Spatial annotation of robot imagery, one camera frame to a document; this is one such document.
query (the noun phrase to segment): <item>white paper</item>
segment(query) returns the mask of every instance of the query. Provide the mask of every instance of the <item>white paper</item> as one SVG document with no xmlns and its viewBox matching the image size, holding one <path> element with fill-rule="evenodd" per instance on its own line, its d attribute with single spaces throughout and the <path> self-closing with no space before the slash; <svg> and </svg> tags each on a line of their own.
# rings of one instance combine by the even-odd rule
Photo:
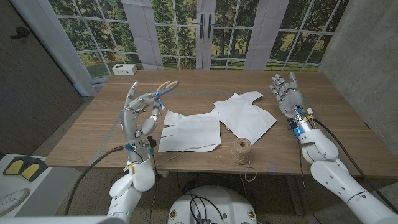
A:
<svg viewBox="0 0 398 224">
<path fill-rule="evenodd" d="M 226 101 L 216 102 L 212 112 L 219 112 L 219 119 L 238 138 L 247 138 L 253 145 L 276 119 L 268 111 L 253 105 L 255 92 L 234 94 Z"/>
<path fill-rule="evenodd" d="M 256 100 L 256 99 L 262 97 L 262 94 L 259 93 L 259 92 L 257 92 L 257 91 L 253 91 L 253 92 L 247 92 L 247 93 L 239 94 L 239 96 L 242 96 L 242 97 L 245 98 L 248 102 L 253 103 L 254 100 Z M 217 106 L 217 105 L 219 105 L 220 103 L 222 103 L 222 102 L 217 101 L 217 102 L 214 102 L 213 105 L 214 105 L 214 106 Z"/>
<path fill-rule="evenodd" d="M 218 112 L 191 116 L 168 111 L 162 131 L 159 152 L 210 152 L 219 144 L 220 121 Z"/>
</svg>

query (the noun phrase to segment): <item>scissors handle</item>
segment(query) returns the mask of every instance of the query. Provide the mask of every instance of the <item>scissors handle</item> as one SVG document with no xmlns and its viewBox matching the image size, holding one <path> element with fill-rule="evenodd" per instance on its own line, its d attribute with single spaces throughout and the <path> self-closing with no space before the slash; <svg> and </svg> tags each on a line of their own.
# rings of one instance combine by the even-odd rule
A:
<svg viewBox="0 0 398 224">
<path fill-rule="evenodd" d="M 163 96 L 164 94 L 174 90 L 178 86 L 178 84 L 180 84 L 179 81 L 167 81 L 161 84 L 160 87 L 158 87 L 158 89 L 156 90 L 155 100 L 159 99 L 159 97 Z"/>
</svg>

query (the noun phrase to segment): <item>floor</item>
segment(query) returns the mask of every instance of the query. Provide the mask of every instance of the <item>floor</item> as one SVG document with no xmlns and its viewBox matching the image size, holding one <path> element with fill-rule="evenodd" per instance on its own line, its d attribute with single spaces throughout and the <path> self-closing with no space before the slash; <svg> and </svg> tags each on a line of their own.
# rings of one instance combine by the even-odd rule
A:
<svg viewBox="0 0 398 224">
<path fill-rule="evenodd" d="M 84 98 L 84 104 L 75 111 L 34 153 L 35 156 L 47 156 L 62 136 L 68 131 L 79 115 L 88 106 L 92 98 Z M 93 169 L 80 183 L 70 208 L 70 215 L 105 215 L 109 208 L 112 178 L 121 172 L 118 169 Z M 198 174 L 178 173 L 180 188 Z M 300 197 L 302 198 L 305 215 L 295 214 L 289 189 L 284 176 L 259 175 L 253 182 L 245 182 L 248 188 L 248 200 L 254 206 L 257 219 L 261 223 L 318 223 L 314 219 L 305 199 L 302 178 L 296 177 Z M 322 223 L 360 223 L 349 208 L 340 199 L 318 184 L 312 177 L 304 177 L 306 193 L 312 211 Z M 398 207 L 398 180 L 372 179 L 375 186 Z M 242 183 L 238 174 L 200 174 L 195 186 L 222 185 L 243 194 Z M 150 206 L 155 187 L 142 194 L 131 223 L 149 223 Z M 158 181 L 158 188 L 152 211 L 151 223 L 167 223 L 169 209 L 178 199 L 177 173 L 169 172 L 168 177 Z M 66 200 L 58 209 L 57 215 L 62 215 Z"/>
</svg>

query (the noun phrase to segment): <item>yellow shoe insole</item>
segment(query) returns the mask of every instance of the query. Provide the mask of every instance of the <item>yellow shoe insole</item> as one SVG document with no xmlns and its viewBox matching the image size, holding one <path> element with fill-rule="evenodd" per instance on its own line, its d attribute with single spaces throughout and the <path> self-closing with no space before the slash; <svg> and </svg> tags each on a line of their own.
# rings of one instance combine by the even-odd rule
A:
<svg viewBox="0 0 398 224">
<path fill-rule="evenodd" d="M 18 160 L 15 161 L 11 164 L 11 166 L 8 167 L 8 169 L 6 170 L 6 175 L 10 175 L 10 174 L 18 174 L 19 170 L 21 169 L 22 165 L 24 164 L 24 161 L 22 160 Z"/>
<path fill-rule="evenodd" d="M 32 164 L 28 168 L 26 168 L 26 170 L 24 170 L 21 175 L 29 180 L 33 176 L 33 174 L 36 173 L 39 167 L 40 165 L 38 164 Z"/>
</svg>

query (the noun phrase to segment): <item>door handle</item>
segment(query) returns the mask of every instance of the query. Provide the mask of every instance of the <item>door handle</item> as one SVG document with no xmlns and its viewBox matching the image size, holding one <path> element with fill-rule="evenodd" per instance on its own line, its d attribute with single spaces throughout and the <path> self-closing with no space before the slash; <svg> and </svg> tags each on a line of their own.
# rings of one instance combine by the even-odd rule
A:
<svg viewBox="0 0 398 224">
<path fill-rule="evenodd" d="M 203 14 L 200 15 L 200 22 L 192 22 L 192 24 L 200 25 L 200 38 L 203 38 Z"/>
<path fill-rule="evenodd" d="M 20 39 L 23 37 L 27 37 L 30 34 L 30 31 L 25 27 L 17 27 L 16 28 L 17 35 L 10 36 L 12 39 Z"/>
<path fill-rule="evenodd" d="M 220 26 L 221 24 L 214 24 L 214 23 L 211 23 L 211 14 L 209 15 L 209 31 L 208 31 L 208 33 L 207 33 L 207 38 L 210 38 L 210 33 L 211 33 L 211 26 L 213 26 L 213 27 L 218 27 L 218 26 Z"/>
</svg>

